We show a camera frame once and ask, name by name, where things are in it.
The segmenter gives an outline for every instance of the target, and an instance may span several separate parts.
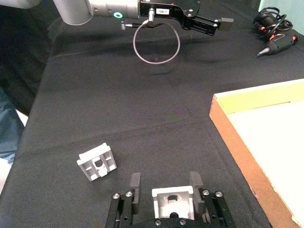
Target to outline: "green indicator light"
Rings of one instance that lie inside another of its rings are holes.
[[[123,15],[119,12],[114,13],[114,17],[116,18],[123,18]]]

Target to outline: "bolt head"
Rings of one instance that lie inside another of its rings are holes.
[[[184,220],[183,218],[180,220],[180,224],[183,226],[186,224],[186,220]]]
[[[217,191],[217,192],[215,193],[215,195],[216,195],[217,197],[222,197],[222,196],[223,196],[223,193],[220,192],[220,191]]]
[[[155,220],[155,225],[160,226],[162,224],[162,221],[160,219]]]
[[[115,193],[115,194],[112,196],[113,199],[118,199],[119,197],[120,197],[120,195],[119,195],[118,193]]]
[[[132,196],[132,195],[133,195],[133,194],[132,194],[131,191],[129,191],[129,192],[127,192],[127,193],[125,194],[126,197],[130,197],[130,196]]]
[[[210,194],[210,192],[209,192],[208,190],[204,190],[204,191],[203,191],[203,195],[204,195],[204,196],[207,196],[207,195],[209,195],[209,194]]]

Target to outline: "black tablecloth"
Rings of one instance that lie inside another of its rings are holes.
[[[134,222],[152,219],[152,188],[188,185],[190,171],[224,192],[237,227],[270,227],[209,118],[214,93],[303,76],[300,44],[256,58],[264,46],[252,30],[256,13],[238,1],[205,0],[200,15],[232,17],[232,30],[209,37],[170,21],[182,46],[161,66],[135,55],[134,30],[121,31],[115,19],[62,24],[1,195],[1,227],[103,227],[111,195],[128,190],[134,172],[142,174]],[[138,36],[151,61],[169,57],[176,43],[165,25]],[[104,142],[118,168],[89,182],[78,155]]]

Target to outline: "cardboard tray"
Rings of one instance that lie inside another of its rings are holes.
[[[210,117],[274,228],[304,228],[304,79],[214,94]]]

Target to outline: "person's leg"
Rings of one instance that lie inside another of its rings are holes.
[[[24,129],[15,107],[0,88],[0,158],[13,164]]]

